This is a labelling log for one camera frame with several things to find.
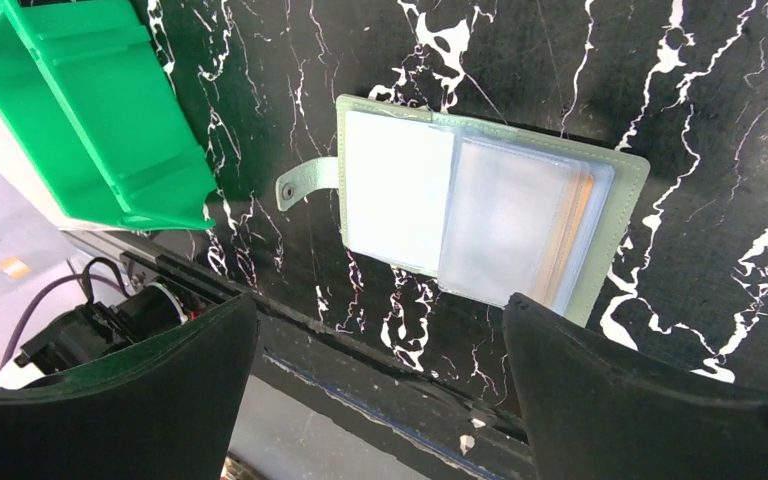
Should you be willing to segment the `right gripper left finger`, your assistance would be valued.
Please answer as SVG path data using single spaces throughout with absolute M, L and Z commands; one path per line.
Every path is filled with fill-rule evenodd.
M 257 350 L 248 295 L 93 362 L 0 388 L 0 479 L 217 479 Z

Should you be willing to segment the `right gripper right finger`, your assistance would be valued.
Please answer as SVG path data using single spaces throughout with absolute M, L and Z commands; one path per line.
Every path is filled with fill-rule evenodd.
M 503 336 L 542 479 L 768 479 L 768 392 L 690 373 L 516 293 Z

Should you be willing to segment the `green plastic bin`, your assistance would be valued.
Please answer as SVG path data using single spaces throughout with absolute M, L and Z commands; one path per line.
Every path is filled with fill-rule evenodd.
M 0 1 L 0 118 L 62 212 L 206 230 L 216 182 L 127 1 Z

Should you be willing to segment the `gold credit card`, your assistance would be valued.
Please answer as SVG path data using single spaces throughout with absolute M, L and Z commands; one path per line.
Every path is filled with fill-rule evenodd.
M 558 205 L 549 242 L 531 289 L 532 297 L 544 306 L 550 306 L 554 301 L 593 183 L 593 176 L 587 169 L 574 173 Z

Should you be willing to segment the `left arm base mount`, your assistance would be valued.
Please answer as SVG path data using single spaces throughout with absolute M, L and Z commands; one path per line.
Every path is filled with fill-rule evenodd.
M 21 335 L 42 301 L 56 288 L 75 282 L 85 301 L 63 312 L 21 343 Z M 203 297 L 161 277 L 129 292 L 122 269 L 104 257 L 81 272 L 43 287 L 19 317 L 1 360 L 1 370 L 32 366 L 42 375 L 68 370 L 113 354 L 184 325 L 213 307 Z

